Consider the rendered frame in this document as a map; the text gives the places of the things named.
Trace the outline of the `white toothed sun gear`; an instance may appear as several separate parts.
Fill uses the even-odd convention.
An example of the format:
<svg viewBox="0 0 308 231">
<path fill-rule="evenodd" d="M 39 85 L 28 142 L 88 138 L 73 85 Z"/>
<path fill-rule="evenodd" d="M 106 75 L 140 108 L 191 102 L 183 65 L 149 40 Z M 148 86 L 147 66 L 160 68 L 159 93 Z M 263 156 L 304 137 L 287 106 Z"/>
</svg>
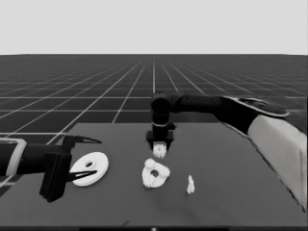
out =
<svg viewBox="0 0 308 231">
<path fill-rule="evenodd" d="M 157 158 L 164 158 L 167 154 L 167 146 L 165 144 L 155 144 L 153 146 L 153 155 Z"/>
</svg>

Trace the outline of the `large thick white disc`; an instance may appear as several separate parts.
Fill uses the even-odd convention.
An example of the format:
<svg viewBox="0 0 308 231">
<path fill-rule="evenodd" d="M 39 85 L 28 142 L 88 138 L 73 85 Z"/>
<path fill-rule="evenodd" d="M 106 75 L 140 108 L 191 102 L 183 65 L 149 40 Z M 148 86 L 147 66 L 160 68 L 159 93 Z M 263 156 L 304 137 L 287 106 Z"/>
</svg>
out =
<svg viewBox="0 0 308 231">
<path fill-rule="evenodd" d="M 71 167 L 71 172 L 94 171 L 94 174 L 73 180 L 77 187 L 87 187 L 99 181 L 109 168 L 109 159 L 102 152 L 91 152 L 79 158 Z"/>
</svg>

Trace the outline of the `small white T-shaped piece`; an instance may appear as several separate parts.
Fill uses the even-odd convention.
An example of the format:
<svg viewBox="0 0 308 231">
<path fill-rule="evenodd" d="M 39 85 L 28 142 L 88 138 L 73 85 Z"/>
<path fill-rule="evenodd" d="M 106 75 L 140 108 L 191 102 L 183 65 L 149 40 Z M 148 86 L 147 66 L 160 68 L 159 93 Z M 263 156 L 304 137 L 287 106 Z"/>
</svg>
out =
<svg viewBox="0 0 308 231">
<path fill-rule="evenodd" d="M 194 187 L 193 178 L 191 176 L 189 176 L 188 181 L 189 181 L 189 184 L 187 186 L 187 193 L 188 194 L 194 193 L 195 187 Z"/>
</svg>

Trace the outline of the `white round carrier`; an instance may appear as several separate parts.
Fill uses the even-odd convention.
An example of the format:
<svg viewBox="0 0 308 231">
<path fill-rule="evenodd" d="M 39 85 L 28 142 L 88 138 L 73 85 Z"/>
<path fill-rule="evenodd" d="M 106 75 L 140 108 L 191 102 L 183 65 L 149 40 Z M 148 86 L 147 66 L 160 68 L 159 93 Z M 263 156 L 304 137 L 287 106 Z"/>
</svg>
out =
<svg viewBox="0 0 308 231">
<path fill-rule="evenodd" d="M 167 180 L 167 178 L 163 178 L 159 175 L 159 172 L 158 172 L 159 167 L 164 167 L 164 166 L 161 165 L 160 163 L 156 163 L 156 165 L 153 169 L 148 169 L 148 168 L 144 167 L 143 170 L 142 170 L 142 173 L 141 173 L 142 182 L 143 182 L 143 179 L 145 177 L 152 176 L 152 177 L 155 178 L 153 187 L 150 188 L 150 189 L 162 187 Z"/>
</svg>

